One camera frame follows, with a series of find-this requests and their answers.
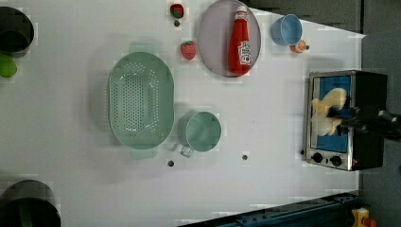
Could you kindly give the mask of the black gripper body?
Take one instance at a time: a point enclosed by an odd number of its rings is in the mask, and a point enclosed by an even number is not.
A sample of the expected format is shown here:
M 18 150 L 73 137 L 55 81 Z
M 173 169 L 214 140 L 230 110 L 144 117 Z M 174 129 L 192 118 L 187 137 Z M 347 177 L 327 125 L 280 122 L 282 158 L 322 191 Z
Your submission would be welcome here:
M 380 110 L 369 118 L 363 118 L 361 111 L 348 121 L 348 126 L 364 134 L 371 134 L 399 142 L 401 139 L 400 115 Z

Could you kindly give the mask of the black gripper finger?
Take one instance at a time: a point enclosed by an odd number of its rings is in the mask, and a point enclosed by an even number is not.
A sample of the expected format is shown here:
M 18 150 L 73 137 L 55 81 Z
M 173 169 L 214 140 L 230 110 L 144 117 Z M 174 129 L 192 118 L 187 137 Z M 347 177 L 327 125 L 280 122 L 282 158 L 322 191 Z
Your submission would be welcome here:
M 339 106 L 333 106 L 329 109 L 327 116 L 338 119 L 351 119 L 355 116 L 355 110 L 352 108 L 341 109 Z
M 351 124 L 340 124 L 336 127 L 338 136 L 353 135 L 355 127 Z

